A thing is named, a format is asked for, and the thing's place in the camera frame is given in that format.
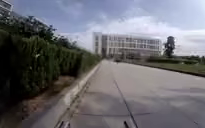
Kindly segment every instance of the sky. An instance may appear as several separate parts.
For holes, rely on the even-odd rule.
[[[9,0],[92,50],[92,33],[176,38],[178,55],[205,55],[205,0]]]

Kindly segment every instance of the shrub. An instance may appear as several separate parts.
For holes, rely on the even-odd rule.
[[[162,58],[162,57],[150,57],[147,59],[147,62],[150,63],[169,63],[169,64],[196,64],[198,61],[196,60],[186,60],[186,59],[169,59],[169,58]]]
[[[98,61],[99,57],[84,50],[0,30],[0,96],[17,100],[35,96],[59,75],[77,76]]]

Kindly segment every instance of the lawn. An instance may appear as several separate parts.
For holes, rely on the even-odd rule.
[[[166,63],[139,63],[145,66],[153,66],[157,68],[173,69],[179,71],[193,72],[205,74],[205,65],[186,65],[186,64],[166,64]]]

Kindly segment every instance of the pavement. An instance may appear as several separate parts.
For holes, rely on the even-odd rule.
[[[131,128],[205,128],[205,78],[103,61],[71,128],[124,128],[124,121]]]

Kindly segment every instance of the road edge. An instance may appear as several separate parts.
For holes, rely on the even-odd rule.
[[[74,83],[73,88],[69,89],[65,94],[63,94],[59,100],[49,108],[46,112],[41,112],[43,115],[33,120],[24,120],[21,123],[21,128],[54,128],[61,116],[70,108],[73,100],[77,97],[77,95],[81,92],[81,90],[85,87],[88,80],[97,72],[100,67],[100,63],[94,66],[84,77],[80,78],[77,82]]]

